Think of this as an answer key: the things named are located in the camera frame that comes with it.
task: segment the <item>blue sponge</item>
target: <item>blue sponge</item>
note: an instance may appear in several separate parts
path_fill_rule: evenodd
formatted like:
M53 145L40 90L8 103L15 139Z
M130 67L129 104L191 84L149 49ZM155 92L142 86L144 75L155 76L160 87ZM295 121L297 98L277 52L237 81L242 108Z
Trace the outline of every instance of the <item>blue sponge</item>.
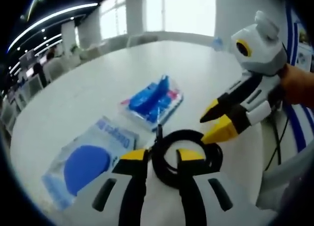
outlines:
M68 191L77 196L78 191L107 171L110 155L100 147L84 145L67 159L63 174Z

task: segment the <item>led light strip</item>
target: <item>led light strip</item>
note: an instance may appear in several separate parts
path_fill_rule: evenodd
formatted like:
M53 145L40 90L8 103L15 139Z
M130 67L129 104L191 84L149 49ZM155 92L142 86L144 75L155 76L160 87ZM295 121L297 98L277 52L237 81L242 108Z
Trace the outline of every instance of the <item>led light strip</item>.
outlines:
M56 36L54 36L54 37L48 39L47 41L45 41L45 42L39 44L36 48L34 48L34 51L36 51L36 50L39 49L40 47L44 46L46 43L49 43L50 41L52 41L52 40L54 40L54 39L56 39L56 38L58 38L58 37L61 37L61 35L62 35L62 34L60 33L60 34L58 34L58 35L56 35Z
M14 73L14 75L17 75L17 74L21 71L21 69L22 69L22 68L18 69L18 70Z
M34 5L35 5L35 2L37 2L37 0L33 0L33 1L31 2L31 5L30 5L29 11L28 11L28 16L27 16L27 20L26 20L26 21L29 21L29 17L30 17L31 11L32 11L32 9L33 9L33 7L34 7Z
M39 56L41 53L43 53L44 51L48 50L49 48L53 47L54 45L57 45L59 43L62 42L62 39L60 39L59 41L56 41L54 43L52 43L51 45L49 45L48 47L44 48L43 50L41 50L40 52L36 53L35 56Z
M32 29L34 29L35 27L39 26L40 24L46 22L47 20L50 20L51 18L53 17L56 17L56 16L59 16L63 13L67 13L67 12L70 12L70 11L74 11L74 10L78 10L78 9L82 9L82 8L87 8L87 7L92 7L92 6L97 6L98 3L90 3L90 4L84 4L84 5L79 5L79 6L74 6L74 7L70 7L70 8L67 8L67 9L64 9L62 11L58 11L58 12L55 12L49 16L46 16L44 17L43 19L37 21L36 23L34 23L33 25L31 25L30 27L28 27L26 30L24 30L19 36L17 36L13 42L10 44L7 52L13 47L14 44L17 43L17 41L19 41L25 34L27 34L28 32L30 32Z
M16 65L12 68L12 70L10 70L10 74L12 74L12 72L13 72L20 64L21 64L20 62L16 63Z

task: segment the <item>white round table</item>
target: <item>white round table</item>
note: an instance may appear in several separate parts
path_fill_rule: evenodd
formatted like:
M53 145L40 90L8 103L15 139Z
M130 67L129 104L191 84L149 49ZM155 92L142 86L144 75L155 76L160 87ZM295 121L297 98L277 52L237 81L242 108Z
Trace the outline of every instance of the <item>white round table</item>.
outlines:
M184 93L184 101L164 125L166 135L178 129L203 130L200 116L241 76L241 67L232 54L210 47L173 41L149 43L112 52L77 67L27 105L14 126L10 155L21 186L40 209L45 212L52 207L41 177L61 148L102 115L119 119L119 103L158 81L162 74L174 79ZM143 147L155 136L139 133ZM174 146L189 148L193 144L178 142ZM221 143L221 147L221 171L242 185L255 203L262 181L261 126L250 127L237 139ZM157 200L143 211L152 211L148 209L170 195L174 196L173 202L181 203L178 191L159 182L151 166L147 186L145 202Z

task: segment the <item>human hand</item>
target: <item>human hand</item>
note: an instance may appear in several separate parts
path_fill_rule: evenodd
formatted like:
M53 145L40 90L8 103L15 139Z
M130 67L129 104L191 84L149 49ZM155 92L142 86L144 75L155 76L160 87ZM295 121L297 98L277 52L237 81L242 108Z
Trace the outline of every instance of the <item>human hand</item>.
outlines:
M310 74L295 66L286 64L280 71L281 86L286 92L286 101L291 104L304 103L307 80Z

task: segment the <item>white chair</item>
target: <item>white chair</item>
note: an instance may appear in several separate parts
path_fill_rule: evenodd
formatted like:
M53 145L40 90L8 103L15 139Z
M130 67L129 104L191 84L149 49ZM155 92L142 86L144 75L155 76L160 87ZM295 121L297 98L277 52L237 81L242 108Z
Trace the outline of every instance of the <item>white chair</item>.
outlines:
M44 65L43 69L46 78L52 82L68 71L66 67L66 63L63 59L53 58Z
M10 135L12 135L13 127L19 112L15 101L9 103L6 99L3 102L0 119Z
M27 105L27 99L25 98L25 95L21 88L19 88L15 94L14 99L16 101L17 106L20 108L20 110L23 110Z
M43 90L43 85L41 84L39 75L37 74L23 85L21 93L23 93L24 98L28 103L41 90Z
M138 36L130 36L127 47L130 48L141 44L152 43L157 41L158 41L157 35L143 34Z
M91 48L86 49L85 52L88 60L96 59L102 55L97 46L92 46Z
M129 36L121 35L108 40L110 52L114 52L120 49L124 49L128 45Z

